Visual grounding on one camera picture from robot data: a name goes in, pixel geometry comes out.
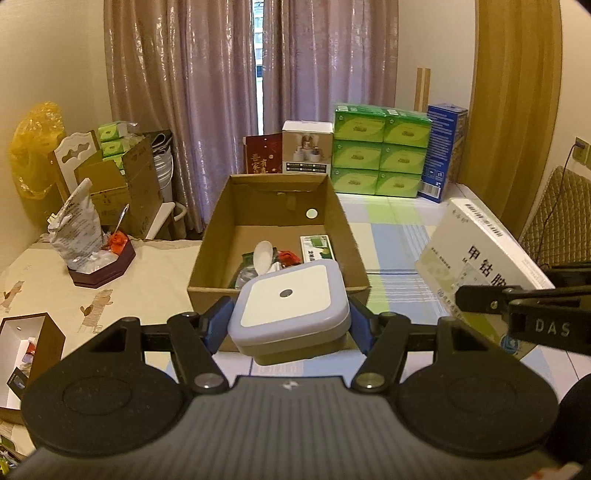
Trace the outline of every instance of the metal screw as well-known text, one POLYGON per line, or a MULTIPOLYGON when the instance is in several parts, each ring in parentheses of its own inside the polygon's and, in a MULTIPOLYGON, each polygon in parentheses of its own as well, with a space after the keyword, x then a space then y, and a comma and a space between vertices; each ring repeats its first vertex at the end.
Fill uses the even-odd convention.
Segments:
POLYGON ((383 387, 386 383, 386 379, 383 375, 374 372, 365 372, 355 377, 355 383, 357 383, 361 388, 374 390, 376 388, 383 387))
POLYGON ((223 377, 213 373, 200 374, 195 377, 194 382, 201 388, 216 388, 223 384, 223 377))

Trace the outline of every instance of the green tissue box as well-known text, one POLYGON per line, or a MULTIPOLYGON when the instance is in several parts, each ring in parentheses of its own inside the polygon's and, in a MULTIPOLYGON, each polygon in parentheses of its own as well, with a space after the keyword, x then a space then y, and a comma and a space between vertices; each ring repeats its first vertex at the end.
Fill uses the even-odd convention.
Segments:
POLYGON ((423 173, 426 156, 426 148, 384 143, 382 144, 382 161, 379 169, 420 175, 423 173))
POLYGON ((335 139, 382 142, 387 116, 378 106, 341 103, 335 110, 335 139))
POLYGON ((420 183, 420 174, 381 171, 379 172, 375 194, 387 197, 415 198, 420 183))
POLYGON ((100 144, 100 149, 103 151, 103 158, 111 157, 113 155, 122 155, 125 152, 131 150, 131 147, 132 145, 126 138, 100 144))
POLYGON ((99 127, 99 142, 118 140, 128 134, 127 122, 113 122, 99 127))
POLYGON ((333 143, 333 167, 379 169, 382 144, 335 140, 333 143))
POLYGON ((333 167, 330 178, 336 192, 373 195, 378 173, 377 170, 333 167))
POLYGON ((388 119, 384 131, 384 143, 427 148, 431 134, 431 120, 426 113, 400 109, 384 109, 388 119))

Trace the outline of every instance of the yellow plastic bag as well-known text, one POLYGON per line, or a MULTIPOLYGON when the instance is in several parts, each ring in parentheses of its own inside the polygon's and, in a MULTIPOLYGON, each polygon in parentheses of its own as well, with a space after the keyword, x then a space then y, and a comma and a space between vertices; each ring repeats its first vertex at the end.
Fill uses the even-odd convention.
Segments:
POLYGON ((65 136, 60 108, 44 102, 18 124, 8 149, 12 181, 29 217, 44 230, 47 218, 63 205, 48 155, 65 136))

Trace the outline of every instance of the white container lid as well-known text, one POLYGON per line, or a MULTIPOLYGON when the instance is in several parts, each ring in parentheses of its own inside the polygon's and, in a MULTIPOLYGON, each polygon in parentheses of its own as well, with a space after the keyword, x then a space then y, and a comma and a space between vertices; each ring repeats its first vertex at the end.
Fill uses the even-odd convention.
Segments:
POLYGON ((242 353, 257 356, 330 342, 350 325, 339 264, 317 260, 246 283, 228 334, 242 353))

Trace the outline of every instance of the barcode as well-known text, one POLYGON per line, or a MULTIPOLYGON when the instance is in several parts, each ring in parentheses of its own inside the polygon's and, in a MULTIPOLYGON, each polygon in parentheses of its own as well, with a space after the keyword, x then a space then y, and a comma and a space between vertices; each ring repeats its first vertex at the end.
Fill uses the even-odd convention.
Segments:
POLYGON ((476 218, 478 218, 484 225, 486 225, 492 233, 494 233, 498 237, 503 236, 503 232, 501 232, 492 222, 490 222, 488 218, 480 212, 480 210, 474 207, 474 205, 472 205, 471 203, 465 203, 464 205, 468 208, 468 210, 470 210, 474 214, 476 218))
POLYGON ((430 197, 439 198, 439 194, 441 193, 441 188, 436 187, 435 185, 429 185, 428 183, 421 182, 421 187, 419 188, 421 192, 425 195, 429 195, 430 197))

